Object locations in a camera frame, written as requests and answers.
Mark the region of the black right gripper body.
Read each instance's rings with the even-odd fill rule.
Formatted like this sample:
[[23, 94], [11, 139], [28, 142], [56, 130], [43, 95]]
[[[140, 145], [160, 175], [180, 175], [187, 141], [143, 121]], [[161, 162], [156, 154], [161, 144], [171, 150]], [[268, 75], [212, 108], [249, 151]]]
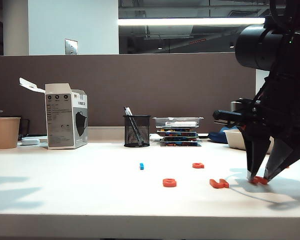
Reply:
[[270, 137], [300, 139], [300, 77], [266, 77], [253, 99], [239, 99], [234, 111], [215, 110], [216, 122], [266, 128]]

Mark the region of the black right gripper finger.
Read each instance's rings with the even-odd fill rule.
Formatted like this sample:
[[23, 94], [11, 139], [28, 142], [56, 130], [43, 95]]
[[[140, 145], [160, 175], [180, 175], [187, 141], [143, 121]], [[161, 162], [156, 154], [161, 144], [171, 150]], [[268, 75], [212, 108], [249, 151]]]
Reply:
[[300, 139], [275, 138], [263, 177], [270, 181], [290, 165], [300, 160]]
[[270, 147], [270, 132], [261, 126], [244, 125], [241, 134], [246, 149], [247, 179], [253, 180]]

